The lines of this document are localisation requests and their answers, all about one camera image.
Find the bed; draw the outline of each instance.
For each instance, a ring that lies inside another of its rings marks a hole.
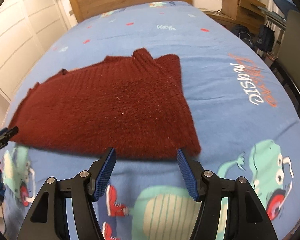
[[[300,220],[300,121],[273,73],[244,42],[194,8],[192,0],[70,0],[79,24],[46,52],[25,78],[7,126],[36,82],[64,68],[130,56],[180,57],[182,87],[202,147],[197,158],[220,177],[245,176],[283,239]],[[16,239],[44,181],[72,178],[96,160],[10,142],[0,152],[7,188],[7,236]],[[217,239],[223,239],[224,199]],[[77,239],[71,201],[71,240]],[[199,206],[176,162],[118,160],[94,205],[105,240],[189,239]]]

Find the desk drawer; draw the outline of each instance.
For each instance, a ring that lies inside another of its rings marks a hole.
[[[265,7],[265,5],[258,0],[239,0],[239,6],[261,16],[263,16],[263,13],[257,6]]]
[[[263,16],[240,6],[238,7],[237,20],[258,28],[265,23]]]

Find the red sweater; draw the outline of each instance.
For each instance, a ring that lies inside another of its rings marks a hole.
[[[29,89],[9,127],[12,140],[31,147],[118,158],[175,159],[200,152],[183,96],[179,57],[152,59],[146,49],[72,72],[61,70]]]

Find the wooden desk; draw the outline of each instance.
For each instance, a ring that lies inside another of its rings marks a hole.
[[[246,26],[249,29],[249,31],[251,33],[253,33],[254,35],[258,35],[258,33],[259,33],[259,27],[257,27],[257,26],[252,26],[247,23],[244,23],[244,22],[241,22],[238,20],[234,20],[234,19],[230,18],[229,16],[224,15],[220,12],[207,11],[204,8],[200,8],[200,10],[202,12],[204,12],[206,15],[208,15],[210,18],[214,19],[217,23],[220,23],[223,27],[225,27],[229,31],[231,30],[231,28],[234,25],[241,24],[243,26]]]
[[[252,34],[258,35],[260,26],[265,23],[265,15],[258,6],[266,7],[259,0],[222,0],[221,12],[204,8],[201,10],[228,30],[240,24],[247,27]]]

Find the green cartoon monster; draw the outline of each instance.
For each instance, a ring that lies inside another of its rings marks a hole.
[[[291,181],[288,190],[283,186],[284,165],[289,164]],[[244,153],[236,160],[223,163],[217,175],[226,178],[230,169],[238,167],[245,171],[249,167],[252,179],[249,181],[268,216],[274,220],[292,189],[293,172],[289,157],[282,157],[279,145],[273,140],[261,141],[253,146],[246,162]],[[193,201],[184,188],[155,186],[144,189],[133,208],[117,203],[114,186],[106,190],[108,216],[132,215],[132,240],[164,239],[188,240],[199,212],[200,203]],[[223,240],[226,227],[228,199],[223,198],[216,240]],[[103,224],[105,240],[118,240],[112,236],[109,224]]]
[[[24,146],[14,147],[11,154],[6,151],[3,156],[3,183],[26,207],[35,198],[35,172],[30,164],[28,148]],[[32,197],[29,197],[29,183],[32,184]]]

